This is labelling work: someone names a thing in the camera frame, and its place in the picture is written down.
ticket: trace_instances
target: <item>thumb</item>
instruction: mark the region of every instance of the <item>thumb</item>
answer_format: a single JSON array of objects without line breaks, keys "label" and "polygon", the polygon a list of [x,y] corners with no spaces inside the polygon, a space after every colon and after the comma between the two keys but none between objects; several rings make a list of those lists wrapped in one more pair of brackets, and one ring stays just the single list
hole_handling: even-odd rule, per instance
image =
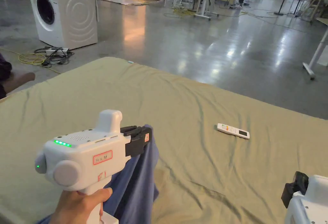
[{"label": "thumb", "polygon": [[111,188],[102,188],[96,191],[94,194],[87,196],[89,204],[92,208],[98,204],[105,202],[112,195],[113,190]]}]

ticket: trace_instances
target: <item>red label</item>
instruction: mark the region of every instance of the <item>red label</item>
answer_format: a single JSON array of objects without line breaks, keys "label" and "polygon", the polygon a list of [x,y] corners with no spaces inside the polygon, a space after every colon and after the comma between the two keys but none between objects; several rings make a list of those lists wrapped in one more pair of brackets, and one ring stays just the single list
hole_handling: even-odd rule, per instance
[{"label": "red label", "polygon": [[113,158],[113,151],[108,151],[104,153],[100,153],[93,157],[93,164],[100,164],[102,162],[108,161],[109,159]]},{"label": "red label", "polygon": [[145,142],[149,141],[149,133],[146,133]]}]

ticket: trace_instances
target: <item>washing machine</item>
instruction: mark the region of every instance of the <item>washing machine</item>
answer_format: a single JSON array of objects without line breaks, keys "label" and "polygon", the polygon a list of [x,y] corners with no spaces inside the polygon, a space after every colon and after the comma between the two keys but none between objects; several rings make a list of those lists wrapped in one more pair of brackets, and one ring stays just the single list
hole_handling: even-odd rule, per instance
[{"label": "washing machine", "polygon": [[98,42],[95,0],[31,0],[39,39],[54,47]]}]

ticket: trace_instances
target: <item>human hand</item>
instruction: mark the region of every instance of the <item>human hand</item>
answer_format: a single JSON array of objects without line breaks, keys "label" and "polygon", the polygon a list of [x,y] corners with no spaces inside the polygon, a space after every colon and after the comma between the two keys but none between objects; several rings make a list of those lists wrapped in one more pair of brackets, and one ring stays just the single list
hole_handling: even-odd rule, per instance
[{"label": "human hand", "polygon": [[102,203],[109,199],[112,193],[111,188],[99,189],[92,195],[84,195],[77,191],[63,191],[49,224],[85,224],[91,211],[99,203],[101,203],[99,212],[101,218]]}]

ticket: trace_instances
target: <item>remote control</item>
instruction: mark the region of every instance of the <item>remote control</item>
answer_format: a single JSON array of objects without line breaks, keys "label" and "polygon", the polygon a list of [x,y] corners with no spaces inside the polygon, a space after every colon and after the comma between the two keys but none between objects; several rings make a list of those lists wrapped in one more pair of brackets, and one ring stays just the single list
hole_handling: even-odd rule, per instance
[{"label": "remote control", "polygon": [[225,124],[217,124],[217,129],[227,134],[232,134],[245,139],[249,139],[249,132],[241,130],[239,128],[234,128]]}]

